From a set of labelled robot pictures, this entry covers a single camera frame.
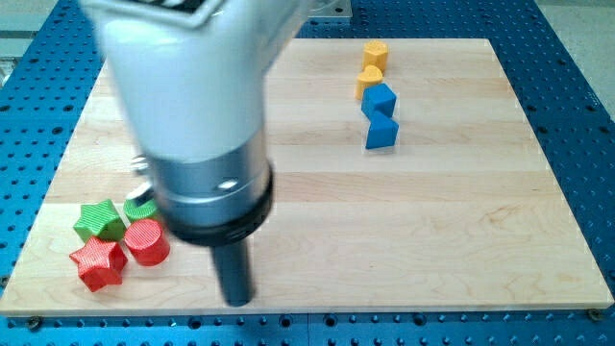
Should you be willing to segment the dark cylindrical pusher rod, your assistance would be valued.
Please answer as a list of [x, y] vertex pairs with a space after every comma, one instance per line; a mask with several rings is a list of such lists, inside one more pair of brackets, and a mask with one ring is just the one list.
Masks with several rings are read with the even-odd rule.
[[248, 304], [253, 298], [254, 286], [247, 239], [213, 247], [212, 259], [225, 302], [232, 307]]

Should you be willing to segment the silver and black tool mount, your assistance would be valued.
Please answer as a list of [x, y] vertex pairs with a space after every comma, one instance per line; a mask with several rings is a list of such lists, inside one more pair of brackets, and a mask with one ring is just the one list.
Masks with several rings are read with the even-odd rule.
[[253, 233], [273, 203], [274, 174], [267, 159], [264, 130], [213, 159], [181, 162], [131, 159], [131, 169], [148, 186], [130, 198], [152, 199], [168, 231], [203, 246], [235, 243]]

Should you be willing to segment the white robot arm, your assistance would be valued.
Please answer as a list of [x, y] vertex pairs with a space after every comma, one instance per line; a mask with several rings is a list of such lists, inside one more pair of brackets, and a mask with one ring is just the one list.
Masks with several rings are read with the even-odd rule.
[[319, 8], [309, 0], [82, 3], [161, 217], [176, 237], [211, 249], [233, 307], [253, 298], [246, 240], [273, 201], [265, 77]]

